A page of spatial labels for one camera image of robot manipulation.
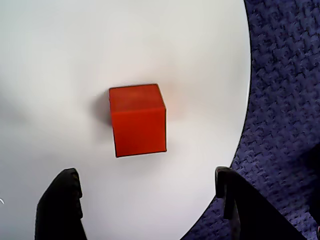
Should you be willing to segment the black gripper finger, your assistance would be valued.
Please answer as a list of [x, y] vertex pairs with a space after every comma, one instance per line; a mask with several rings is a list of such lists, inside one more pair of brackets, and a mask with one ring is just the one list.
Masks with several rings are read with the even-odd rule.
[[305, 237], [245, 178], [229, 167], [215, 169], [216, 197], [233, 240], [304, 240]]
[[86, 240], [80, 177], [75, 168], [62, 170], [41, 196], [35, 216], [36, 240]]

